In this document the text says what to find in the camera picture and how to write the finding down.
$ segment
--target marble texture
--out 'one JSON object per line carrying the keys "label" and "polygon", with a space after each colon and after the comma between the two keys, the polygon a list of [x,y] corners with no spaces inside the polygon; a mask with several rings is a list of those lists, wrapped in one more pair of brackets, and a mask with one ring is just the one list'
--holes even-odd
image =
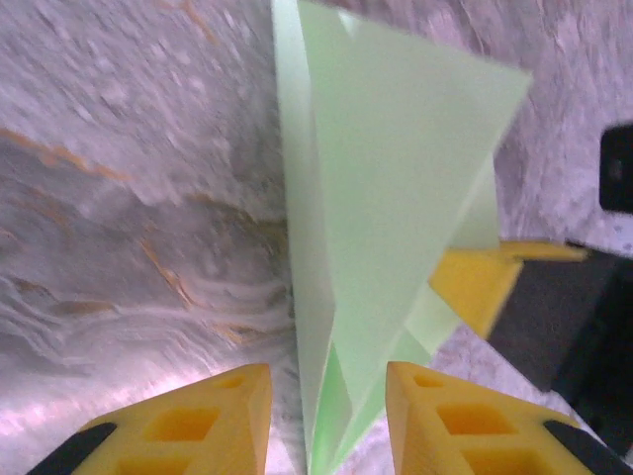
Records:
{"label": "marble texture", "polygon": [[[630,251],[597,165],[633,118],[632,0],[329,3],[531,71],[496,157],[504,236]],[[305,472],[272,51],[265,0],[0,0],[3,473],[255,361],[276,388],[267,473]],[[468,329],[432,365],[570,411]],[[381,420],[341,473],[392,472]]]}

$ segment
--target rectangular hole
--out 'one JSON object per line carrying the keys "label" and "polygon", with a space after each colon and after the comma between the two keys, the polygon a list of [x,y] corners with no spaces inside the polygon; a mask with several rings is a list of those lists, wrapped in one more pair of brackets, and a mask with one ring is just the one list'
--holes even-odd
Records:
{"label": "rectangular hole", "polygon": [[516,433],[496,409],[486,404],[447,404],[437,414],[452,435]]}
{"label": "rectangular hole", "polygon": [[145,439],[202,440],[219,414],[217,409],[173,409],[158,416],[145,431]]}
{"label": "rectangular hole", "polygon": [[244,378],[242,376],[234,376],[232,378],[224,378],[216,383],[217,388],[223,389],[234,389],[238,388],[244,382]]}
{"label": "rectangular hole", "polygon": [[188,465],[184,458],[130,458],[119,462],[116,475],[183,475]]}
{"label": "rectangular hole", "polygon": [[413,376],[413,381],[415,381],[415,384],[420,388],[441,388],[444,386],[441,381],[436,381],[433,378],[421,374]]}
{"label": "rectangular hole", "polygon": [[475,475],[556,475],[538,453],[528,449],[472,449],[462,454]]}

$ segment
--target black object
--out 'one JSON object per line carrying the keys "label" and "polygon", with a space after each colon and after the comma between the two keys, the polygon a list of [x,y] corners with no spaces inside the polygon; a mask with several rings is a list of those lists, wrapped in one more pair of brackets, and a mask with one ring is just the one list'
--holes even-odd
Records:
{"label": "black object", "polygon": [[600,140],[600,206],[633,214],[633,124],[612,127]]}
{"label": "black object", "polygon": [[526,261],[489,343],[617,454],[633,445],[633,261]]}
{"label": "black object", "polygon": [[633,475],[633,469],[584,430],[558,421],[543,426],[594,475]]}
{"label": "black object", "polygon": [[526,261],[488,342],[541,391],[552,384],[621,259]]}
{"label": "black object", "polygon": [[116,428],[104,423],[74,434],[27,475],[71,475]]}

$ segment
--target light green origami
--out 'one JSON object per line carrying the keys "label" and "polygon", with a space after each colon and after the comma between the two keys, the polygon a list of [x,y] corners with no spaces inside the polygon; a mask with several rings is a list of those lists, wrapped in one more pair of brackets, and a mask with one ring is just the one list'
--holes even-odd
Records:
{"label": "light green origami", "polygon": [[498,243],[495,148],[518,70],[346,12],[273,0],[309,470],[332,473],[459,319],[429,288],[447,246]]}

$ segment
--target paper airplane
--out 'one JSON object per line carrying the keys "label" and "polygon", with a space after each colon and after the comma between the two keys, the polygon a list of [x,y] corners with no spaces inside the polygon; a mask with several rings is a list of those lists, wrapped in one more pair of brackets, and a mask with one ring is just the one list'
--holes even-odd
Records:
{"label": "paper airplane", "polygon": [[530,79],[450,47],[273,0],[308,466],[331,473],[384,409],[390,360],[459,319],[445,247],[498,244],[493,154]]}

